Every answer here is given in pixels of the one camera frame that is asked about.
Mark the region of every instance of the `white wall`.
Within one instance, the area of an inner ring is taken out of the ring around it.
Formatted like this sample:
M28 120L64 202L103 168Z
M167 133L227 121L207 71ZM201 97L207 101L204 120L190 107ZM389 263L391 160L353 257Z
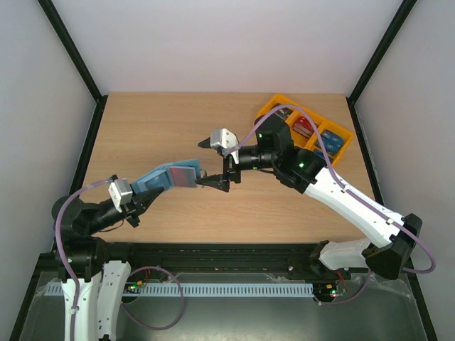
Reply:
M424 220L438 267L419 282L441 341L455 313L453 13L453 1L418 1L357 106L386 204ZM428 266L419 249L412 259Z
M103 93L353 89L400 0L54 0Z
M0 340L52 243L95 107L37 1L0 2Z

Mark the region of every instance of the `gray floor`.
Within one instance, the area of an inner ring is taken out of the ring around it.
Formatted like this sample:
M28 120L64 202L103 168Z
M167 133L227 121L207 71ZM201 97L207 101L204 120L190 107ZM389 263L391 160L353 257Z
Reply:
M41 279L46 284L54 274ZM265 275L186 275L182 282L270 282ZM355 293L359 281L348 281ZM179 298L138 298L130 311L154 326L173 320ZM21 340L63 340L62 297L35 297ZM170 330L140 328L120 311L119 341L426 340L405 281L372 283L356 301L319 307L310 298L187 298L181 321Z

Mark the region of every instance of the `red object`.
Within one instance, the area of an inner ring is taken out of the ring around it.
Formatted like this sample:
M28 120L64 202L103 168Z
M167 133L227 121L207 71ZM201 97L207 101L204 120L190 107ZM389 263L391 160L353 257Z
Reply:
M303 116L300 116L294 122L294 130L308 138L310 138L311 135L313 135L314 133L313 127L311 126L310 122L308 122L308 119L306 119Z

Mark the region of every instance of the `wooden tabletop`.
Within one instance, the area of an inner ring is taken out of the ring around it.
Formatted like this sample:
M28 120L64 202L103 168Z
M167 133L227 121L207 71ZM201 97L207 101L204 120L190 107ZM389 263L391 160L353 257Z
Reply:
M354 131L341 94L286 94ZM216 128L241 140L272 94L118 93L109 95L85 177L91 183L117 174L130 182L162 163L199 158L208 174L222 172L222 158L197 143ZM373 197L357 138L336 166L348 182ZM106 200L107 186L89 190L86 202ZM249 170L229 193L174 188L160 195L132 228L101 234L122 242L341 242L362 233L330 208L281 185L273 175Z

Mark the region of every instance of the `purple cable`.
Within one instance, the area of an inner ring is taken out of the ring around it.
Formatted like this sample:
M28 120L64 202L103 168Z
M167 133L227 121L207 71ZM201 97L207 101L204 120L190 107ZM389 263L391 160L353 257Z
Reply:
M242 140L242 142L240 142L236 146L225 149L223 151L224 152L223 154L230 154L234 151L238 151L240 148L242 148L245 145L245 143L247 143L248 139L255 133L255 131L261 126L261 124L264 123L264 121L266 119L268 119L271 115L273 115L273 113L275 113L277 110L286 109L286 108L294 109L294 110L301 112L305 116L305 118L308 120L308 122L310 123L311 127L314 130L314 133L316 134L316 136L318 138L319 146L321 147L322 154L324 155L324 160L326 161L328 171L330 172L330 174L332 175L332 178L336 181L336 183L341 187L341 189L344 190L345 185L338 178L335 170L333 169L333 166L331 165L330 159L328 158L326 147L324 146L324 143L323 143L322 137L321 137L321 133L319 133L317 125L315 125L315 123L313 122L313 119L311 119L310 115L305 110L303 110L301 107L298 107L294 104L280 104L280 105L277 105L276 107L272 108L269 112L267 112L264 116L262 116L262 118L253 126L251 131L248 133L248 135L246 135L246 137ZM368 202L366 202L364 199L362 199L361 197L356 195L354 192L350 191L349 189L347 189L346 192L351 197L356 199L358 202L360 202L366 208L370 209L371 211L373 211L374 213L379 215L384 220L389 219L389 217L387 215L385 215L384 213L379 211L376 207L374 207L371 204L369 204ZM425 251L429 260L432 263L430 265L430 267L425 270L416 270L416 269L411 269L411 268L403 268L403 270L414 273L414 274L429 274L430 272L432 272L436 268L436 259L434 258L433 254L429 250L429 248L417 236L415 236L412 232L410 232L406 227L401 226L397 222L393 222L392 224L393 224L393 226L398 228L400 231L403 231L403 233L405 233L414 242L416 242L416 244L418 244Z
M79 280L77 279L76 274L74 273L73 269L71 268L70 263L68 262L68 258L66 256L65 250L63 248L63 241L62 241L62 218L63 214L65 213L66 209L70 205L70 203L81 193L89 190L90 188L95 188L107 183L108 180L97 181L96 183L91 183L88 186L82 187L76 192L74 192L70 197L63 203L60 211L58 211L57 219L55 220L55 243L57 244L58 254L60 259L62 260L63 266L65 267L66 271L70 275L70 277L74 280L75 283L75 292L74 292L74 299L73 299L73 306L71 307L75 312L77 311L77 300L79 299ZM76 313L71 315L71 322L70 322L70 341L74 341L75 338L75 326L76 326Z
M314 300L320 305L337 305L337 304L344 304L344 303L352 302L352 301L356 300L357 298L359 298L360 295L362 295L363 291L366 290L366 288L368 286L368 282L370 281L370 277L371 277L371 269L368 269L367 277L365 278L365 282L363 282L362 288L360 288L360 290L357 293L355 293L354 296L351 296L350 298L347 298L342 301L336 301L336 302L321 302L320 300L318 300L316 298L316 296L314 296Z
M181 304L180 304L180 311L178 312L178 315L177 317L174 319L174 321L172 321L171 323L169 323L168 325L165 325L164 327L152 327L150 325L146 325L145 323L137 320L127 309L127 307L125 306L125 304L122 303L122 308L123 310L125 311L125 313L127 314L127 316L134 322L136 323L137 325L143 327L143 328L146 328L148 330L166 330L166 329L169 329L169 328L172 328L174 325L177 324L177 322L182 318L183 316L183 311L185 310L185 297L183 296L183 289L182 289L182 285L180 284L180 282L177 280L177 278L171 274L169 271L159 267L159 266L143 266L139 269L136 269L134 271L132 271L128 278L133 276L134 274L137 274L138 272L142 271L142 270L147 270L147 269L150 269L150 270L157 270L157 271L161 271L163 273L165 273L166 275L168 275L169 277L171 277L177 284L178 286L178 290L180 291L180 297L181 297Z

